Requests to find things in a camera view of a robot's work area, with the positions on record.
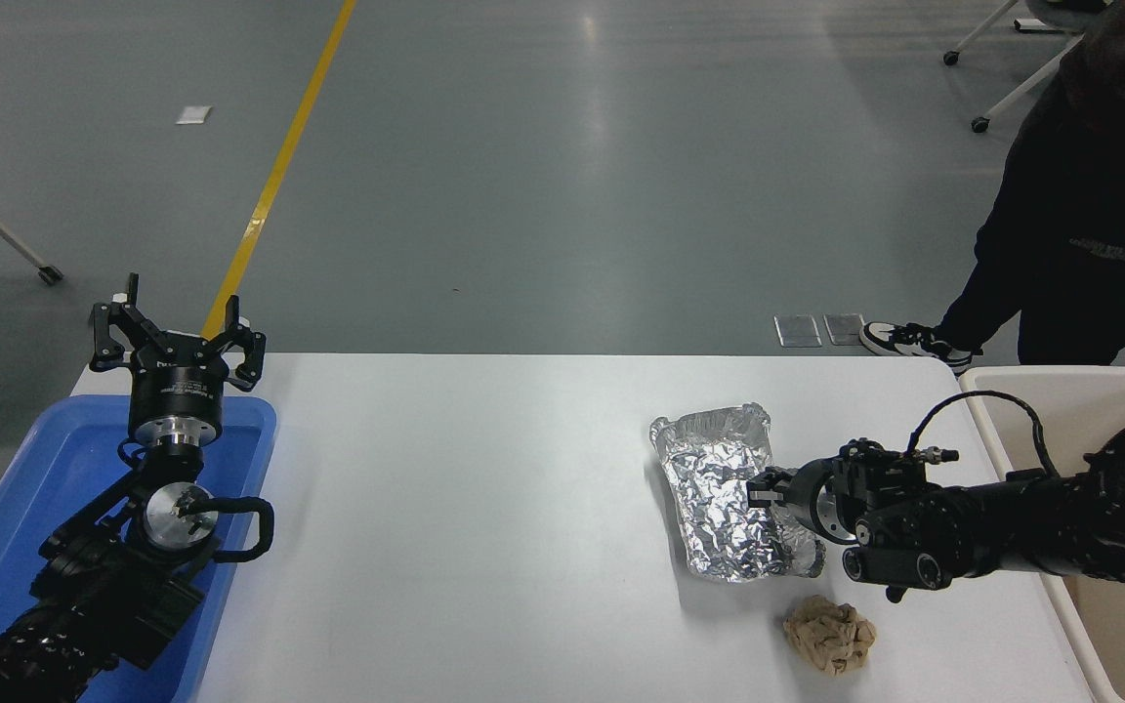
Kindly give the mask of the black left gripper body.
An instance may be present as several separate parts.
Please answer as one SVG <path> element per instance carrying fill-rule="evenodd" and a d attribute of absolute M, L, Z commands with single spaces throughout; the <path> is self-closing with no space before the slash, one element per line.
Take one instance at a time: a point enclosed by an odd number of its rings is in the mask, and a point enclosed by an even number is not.
<path fill-rule="evenodd" d="M 201 337 L 169 337 L 165 346 L 140 346 L 130 352 L 130 431 L 143 431 L 156 420 L 199 420 L 210 431 L 223 429 L 224 382 L 228 366 L 220 357 L 195 357 Z"/>

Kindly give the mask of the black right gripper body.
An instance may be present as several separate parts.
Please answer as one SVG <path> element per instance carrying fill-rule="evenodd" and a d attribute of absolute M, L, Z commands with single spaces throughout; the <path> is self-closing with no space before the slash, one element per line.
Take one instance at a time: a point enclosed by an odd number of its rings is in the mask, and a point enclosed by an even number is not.
<path fill-rule="evenodd" d="M 832 537 L 832 462 L 816 459 L 796 469 L 782 492 L 782 503 L 790 515 L 814 534 Z"/>

